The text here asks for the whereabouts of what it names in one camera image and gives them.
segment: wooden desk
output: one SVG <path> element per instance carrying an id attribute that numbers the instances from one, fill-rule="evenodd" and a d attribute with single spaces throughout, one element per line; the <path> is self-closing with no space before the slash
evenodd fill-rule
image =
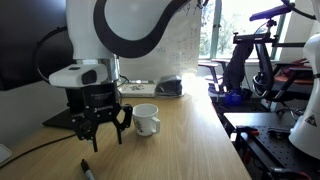
<path id="1" fill-rule="evenodd" d="M 187 87 L 181 98 L 126 98 L 135 106 L 159 107 L 160 134 L 141 137 L 134 125 L 119 145 L 113 124 L 99 126 L 99 151 L 76 137 L 28 154 L 0 170 L 0 179 L 86 179 L 80 167 L 86 159 L 96 179 L 251 179 L 225 133 L 204 82 Z M 43 127 L 15 149 L 14 156 L 44 142 L 73 134 Z"/>

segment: monitor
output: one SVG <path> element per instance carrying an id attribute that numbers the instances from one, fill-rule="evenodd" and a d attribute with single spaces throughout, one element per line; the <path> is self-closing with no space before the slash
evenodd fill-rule
<path id="1" fill-rule="evenodd" d="M 66 26 L 66 0 L 0 1 L 0 90 L 41 80 L 32 52 L 47 33 Z M 67 31 L 48 39 L 38 51 L 44 76 L 73 62 Z"/>

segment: white mug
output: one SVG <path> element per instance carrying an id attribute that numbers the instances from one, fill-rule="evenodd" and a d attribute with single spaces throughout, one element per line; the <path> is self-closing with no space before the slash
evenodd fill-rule
<path id="1" fill-rule="evenodd" d="M 132 117 L 139 135 L 150 136 L 160 132 L 158 111 L 158 107 L 153 104 L 139 104 L 133 107 Z"/>

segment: marker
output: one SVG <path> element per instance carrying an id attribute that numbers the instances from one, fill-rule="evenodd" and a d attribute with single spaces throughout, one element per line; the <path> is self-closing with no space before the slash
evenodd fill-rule
<path id="1" fill-rule="evenodd" d="M 82 161 L 81 161 L 81 167 L 82 167 L 84 174 L 87 176 L 87 179 L 94 180 L 94 177 L 93 177 L 93 174 L 89 168 L 89 165 L 84 159 L 82 159 Z"/>

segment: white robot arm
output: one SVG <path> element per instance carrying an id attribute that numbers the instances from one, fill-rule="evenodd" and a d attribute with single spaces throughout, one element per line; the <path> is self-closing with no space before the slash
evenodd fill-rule
<path id="1" fill-rule="evenodd" d="M 121 106 L 115 55 L 138 58 L 159 43 L 171 17 L 190 0 L 66 0 L 67 26 L 74 48 L 72 64 L 49 76 L 53 86 L 81 89 L 84 116 L 73 118 L 80 140 L 93 142 L 98 125 L 112 121 L 121 131 L 130 127 L 132 107 Z M 95 64 L 86 64 L 94 60 Z M 117 120 L 123 110 L 122 123 Z"/>
<path id="2" fill-rule="evenodd" d="M 312 0 L 317 21 L 320 21 L 320 0 Z M 320 34 L 312 36 L 303 48 L 305 58 L 310 62 L 314 83 L 304 115 L 291 130 L 289 140 L 301 151 L 320 159 Z"/>

